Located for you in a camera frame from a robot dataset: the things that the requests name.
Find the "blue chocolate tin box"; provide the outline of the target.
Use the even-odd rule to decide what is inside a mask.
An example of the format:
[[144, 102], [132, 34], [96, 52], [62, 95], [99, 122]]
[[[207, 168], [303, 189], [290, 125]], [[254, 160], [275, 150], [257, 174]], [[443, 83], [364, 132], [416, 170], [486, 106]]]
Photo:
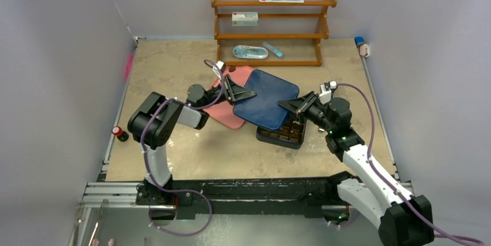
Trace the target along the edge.
[[306, 123], [288, 119], [278, 130], [267, 130], [257, 127], [258, 141], [282, 146], [290, 149], [300, 149], [306, 132]]

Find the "dark blue tin lid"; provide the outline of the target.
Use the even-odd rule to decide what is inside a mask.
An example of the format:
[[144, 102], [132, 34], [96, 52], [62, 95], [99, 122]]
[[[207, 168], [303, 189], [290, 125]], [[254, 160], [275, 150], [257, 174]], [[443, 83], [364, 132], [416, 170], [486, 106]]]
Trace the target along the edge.
[[237, 103], [233, 114], [267, 130], [278, 130], [287, 120], [288, 111], [278, 102], [299, 96], [299, 87], [270, 73], [255, 69], [244, 87], [256, 93], [255, 97]]

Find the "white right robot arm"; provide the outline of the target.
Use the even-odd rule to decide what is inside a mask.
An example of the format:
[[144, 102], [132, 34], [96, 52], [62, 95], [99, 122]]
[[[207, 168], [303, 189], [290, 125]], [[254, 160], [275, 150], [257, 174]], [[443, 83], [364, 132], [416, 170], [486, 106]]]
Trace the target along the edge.
[[434, 232], [425, 223], [433, 219], [431, 203], [404, 188], [370, 154], [351, 126], [347, 100], [334, 97], [323, 103], [312, 91], [279, 101], [279, 106], [295, 119], [309, 120], [326, 130], [329, 151], [359, 177], [327, 185], [325, 196], [329, 202], [338, 204], [343, 200], [356, 208], [377, 228], [383, 245], [426, 245], [434, 241]]

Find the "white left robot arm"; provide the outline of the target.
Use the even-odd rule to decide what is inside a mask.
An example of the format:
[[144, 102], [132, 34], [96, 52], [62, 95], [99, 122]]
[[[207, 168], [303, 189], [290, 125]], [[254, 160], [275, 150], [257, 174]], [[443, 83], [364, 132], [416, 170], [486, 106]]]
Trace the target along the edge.
[[205, 109], [224, 101], [235, 105], [256, 95], [256, 92], [238, 85], [228, 75], [217, 86], [207, 90], [199, 84], [190, 86], [185, 102], [157, 92], [151, 93], [127, 124], [133, 139], [142, 147], [145, 179], [154, 185], [150, 191], [151, 199], [159, 205], [165, 205], [172, 199], [173, 190], [166, 185], [171, 179], [166, 144], [176, 124], [200, 130], [210, 117]]

